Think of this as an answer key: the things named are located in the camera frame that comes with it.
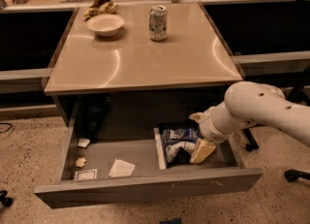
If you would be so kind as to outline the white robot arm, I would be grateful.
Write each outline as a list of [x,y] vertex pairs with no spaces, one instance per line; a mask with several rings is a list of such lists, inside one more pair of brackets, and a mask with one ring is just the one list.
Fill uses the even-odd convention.
[[236,82],[227,89],[222,103],[189,118],[199,124],[201,133],[191,155],[192,164],[203,162],[216,144],[233,133],[256,124],[271,126],[310,145],[310,108],[286,100],[281,89],[268,84]]

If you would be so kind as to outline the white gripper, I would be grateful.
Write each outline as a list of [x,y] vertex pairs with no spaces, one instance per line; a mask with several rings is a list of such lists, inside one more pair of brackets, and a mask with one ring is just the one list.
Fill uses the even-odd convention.
[[246,127],[246,122],[232,116],[224,102],[204,112],[192,113],[189,118],[199,123],[200,132],[205,138],[197,140],[190,159],[192,164],[202,163],[216,149],[214,143],[222,143],[234,132]]

